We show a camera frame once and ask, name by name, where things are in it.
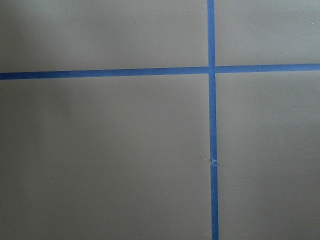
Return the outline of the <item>vertical blue tape strip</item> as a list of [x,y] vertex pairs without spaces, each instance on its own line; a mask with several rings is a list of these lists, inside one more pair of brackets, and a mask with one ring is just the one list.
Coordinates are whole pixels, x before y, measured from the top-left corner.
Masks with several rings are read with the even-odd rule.
[[218,152],[217,152],[217,100],[215,72],[215,3],[207,1],[208,30],[208,91],[209,91],[209,140],[210,140],[210,187],[211,187],[211,238],[219,239],[218,206]]

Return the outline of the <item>horizontal blue tape strip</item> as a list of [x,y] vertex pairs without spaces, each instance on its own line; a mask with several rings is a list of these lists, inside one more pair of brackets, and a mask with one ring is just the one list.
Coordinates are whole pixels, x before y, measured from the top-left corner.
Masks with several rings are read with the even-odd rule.
[[60,78],[94,78],[94,77],[128,77],[128,76],[165,76],[165,75],[196,75],[196,74],[228,74],[228,73],[264,73],[264,72],[303,72],[318,71],[319,63],[305,64],[267,64],[267,65],[224,65],[224,66],[193,66],[165,68],[128,68],[101,70],[69,70],[69,71],[32,71],[2,72],[0,79],[60,79]]

